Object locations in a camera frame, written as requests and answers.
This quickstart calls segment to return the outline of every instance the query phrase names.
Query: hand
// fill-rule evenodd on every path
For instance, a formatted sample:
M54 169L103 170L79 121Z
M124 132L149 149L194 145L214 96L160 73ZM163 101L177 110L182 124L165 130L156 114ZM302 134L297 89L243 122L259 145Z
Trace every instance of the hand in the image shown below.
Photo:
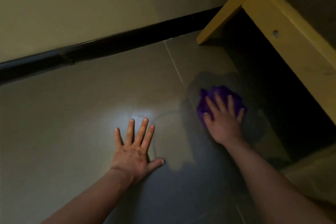
M165 163L163 158L156 158L150 163L147 162L147 151L154 133L154 125L150 125L144 137L147 125L148 119L144 118L133 143L134 120L131 119L128 123L125 145L123 145L119 128L114 131L116 152L111 169L124 171L131 177L133 183L137 183Z
M229 143L243 142L243 135L240 130L240 124L244 116L244 108L239 111L238 116L235 115L235 106L231 95L227 98L228 108L221 97L215 93L216 107L209 97L206 97L206 102L213 114L214 120L211 119L210 114L204 114L204 122L217 143L227 147Z

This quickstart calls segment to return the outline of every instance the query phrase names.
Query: finger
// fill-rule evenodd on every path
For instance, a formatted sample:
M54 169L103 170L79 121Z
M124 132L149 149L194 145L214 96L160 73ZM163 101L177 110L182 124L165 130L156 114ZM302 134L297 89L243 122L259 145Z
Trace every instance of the finger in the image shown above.
M233 102L233 97L231 95L227 97L227 107L229 109L229 114L231 114L233 117L236 117L235 104Z
M143 148L146 152L151 144L152 138L154 134L154 125L150 125L145 138L142 141L141 148Z
M224 104L222 98L218 95L217 92L215 93L215 99L216 99L216 102L217 102L217 105L218 105L220 111L221 112L227 112L225 104Z
M134 137L134 119L131 119L128 123L128 128L126 132L126 146L132 145L133 142L133 137Z
M148 163L147 172L150 173L155 169L162 167L165 164L165 160L163 158L156 158Z
M119 150L123 146L123 140L121 139L119 128L114 130L114 141L116 150Z
M204 123L206 124L206 126L207 126L208 129L211 127L211 125L212 125L212 119L211 119L210 114L208 114L208 113L204 114Z
M243 121L244 113L245 113L245 109L241 108L237 116L237 121L239 124L241 124L241 122Z
M211 99L209 97L206 97L205 101L207 102L207 104L208 104L211 112L213 113L213 115L215 115L216 113L218 113L217 107L215 106L214 103L212 103L212 101L211 101Z
M147 125L148 125L148 119L144 118L141 122L141 126L139 128L139 131L135 136L135 139L134 139L134 144L135 145L137 145L137 146L141 145L142 139L144 138L144 135L146 133Z

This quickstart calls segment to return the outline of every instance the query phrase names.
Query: forearm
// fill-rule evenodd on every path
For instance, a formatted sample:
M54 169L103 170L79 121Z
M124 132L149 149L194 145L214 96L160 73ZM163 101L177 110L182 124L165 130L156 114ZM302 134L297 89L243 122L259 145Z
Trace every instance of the forearm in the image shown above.
M132 177L123 171L110 170L90 188L47 218L43 224L103 223L131 182Z
M225 146L265 223L333 223L247 143Z

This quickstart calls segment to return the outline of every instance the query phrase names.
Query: person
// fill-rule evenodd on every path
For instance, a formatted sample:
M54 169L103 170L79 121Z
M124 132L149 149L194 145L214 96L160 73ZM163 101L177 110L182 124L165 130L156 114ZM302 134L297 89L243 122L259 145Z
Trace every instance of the person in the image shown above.
M244 110L235 116L232 96L228 97L227 107L219 95L215 95L215 100L216 104L206 99L213 120L206 113L204 121L213 139L226 148L239 167L263 222L333 223L243 139L240 124ZM116 152L111 168L90 188L42 223L103 223L128 187L165 163L162 158L147 162L147 150L154 133L154 125L150 125L145 134L147 125L148 119L144 118L134 137L134 120L131 119L125 144L116 128Z

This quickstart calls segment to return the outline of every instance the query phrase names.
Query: hand holding purple cloth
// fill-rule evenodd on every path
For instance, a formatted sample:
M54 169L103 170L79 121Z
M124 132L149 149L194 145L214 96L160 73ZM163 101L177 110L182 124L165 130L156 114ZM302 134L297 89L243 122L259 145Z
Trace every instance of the hand holding purple cloth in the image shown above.
M199 119L203 122L203 124L205 124L204 123L205 113L210 114L213 120L212 112L207 102L205 101L205 97L208 96L211 99L211 101L217 106L217 103L215 100L215 92L217 92L218 95L221 97L226 107L228 106L228 96L229 95L232 96L233 102L234 102L234 112L236 116L238 115L241 108L244 108L245 109L244 113L246 113L247 109L245 105L243 105L242 97L238 95L237 93L233 92L232 90L230 90L228 87L222 85L220 87L213 86L210 90L201 89L199 92L199 103L198 103L196 110L197 110L197 115Z

